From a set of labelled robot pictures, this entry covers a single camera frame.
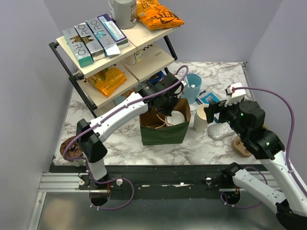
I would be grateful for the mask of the white plastic lid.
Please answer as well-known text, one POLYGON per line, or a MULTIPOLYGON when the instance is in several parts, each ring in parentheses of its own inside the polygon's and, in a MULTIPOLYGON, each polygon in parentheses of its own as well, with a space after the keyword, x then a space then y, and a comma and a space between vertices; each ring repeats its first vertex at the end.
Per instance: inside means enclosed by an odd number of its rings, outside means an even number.
POLYGON ((165 124, 167 127, 179 125, 185 122, 185 117, 180 111, 172 111, 171 116, 165 116, 165 124))

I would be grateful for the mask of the green paper bag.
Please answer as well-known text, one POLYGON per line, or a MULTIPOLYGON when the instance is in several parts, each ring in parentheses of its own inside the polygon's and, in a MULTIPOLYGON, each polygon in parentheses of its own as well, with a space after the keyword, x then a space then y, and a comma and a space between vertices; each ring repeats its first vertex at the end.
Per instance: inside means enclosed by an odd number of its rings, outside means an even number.
POLYGON ((182 113, 184 120, 173 126, 166 125, 165 116, 161 113, 146 112, 139 116, 141 140, 144 146, 181 144, 183 142, 191 118, 187 99, 180 99, 174 111, 182 113))

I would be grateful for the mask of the brown cardboard cup carrier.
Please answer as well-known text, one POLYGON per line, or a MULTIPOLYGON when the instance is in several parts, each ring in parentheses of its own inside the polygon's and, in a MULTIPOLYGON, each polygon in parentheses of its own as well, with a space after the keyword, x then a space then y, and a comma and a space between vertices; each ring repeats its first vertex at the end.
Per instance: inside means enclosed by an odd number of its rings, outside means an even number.
POLYGON ((248 158, 251 155, 254 155, 256 159, 266 159, 268 157, 266 153, 261 152, 260 146, 256 146, 257 144, 260 144, 260 139, 254 139, 251 144, 252 146, 250 147, 255 150, 255 155, 248 151, 244 143, 241 141, 239 135, 233 140, 231 147, 237 153, 237 155, 243 158, 248 158))

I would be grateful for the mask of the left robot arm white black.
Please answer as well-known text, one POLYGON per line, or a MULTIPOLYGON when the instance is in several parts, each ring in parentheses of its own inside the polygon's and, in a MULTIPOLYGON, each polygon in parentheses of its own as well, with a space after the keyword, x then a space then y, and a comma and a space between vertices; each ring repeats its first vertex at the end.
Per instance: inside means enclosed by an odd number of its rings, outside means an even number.
POLYGON ((89 122, 82 119, 77 123, 77 143, 86 158, 92 174, 90 184, 95 189, 102 189, 106 185, 104 157, 107 149, 103 143, 109 136, 128 121, 148 111, 171 115, 186 86, 186 82, 168 73, 155 85, 148 81, 141 83, 127 99, 100 117, 89 122))

